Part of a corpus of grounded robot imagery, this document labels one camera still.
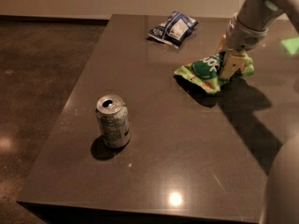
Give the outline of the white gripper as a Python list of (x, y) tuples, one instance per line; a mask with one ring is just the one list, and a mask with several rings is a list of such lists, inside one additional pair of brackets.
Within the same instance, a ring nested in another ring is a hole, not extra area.
[(246, 62), (247, 54), (241, 52), (241, 50), (248, 51), (255, 49), (266, 37), (267, 33), (267, 28), (254, 30), (244, 25), (235, 13), (227, 24), (226, 35), (222, 36), (216, 49), (216, 52), (220, 53), (223, 57), (219, 78), (221, 80), (230, 79)]

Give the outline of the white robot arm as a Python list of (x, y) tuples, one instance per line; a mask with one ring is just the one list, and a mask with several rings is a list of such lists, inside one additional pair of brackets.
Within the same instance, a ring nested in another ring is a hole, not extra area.
[[(233, 75), (233, 60), (255, 49), (271, 22), (281, 15), (286, 15), (299, 32), (299, 0), (245, 0), (216, 49), (225, 53), (222, 78)], [(272, 163), (259, 224), (299, 224), (299, 135), (282, 146)]]

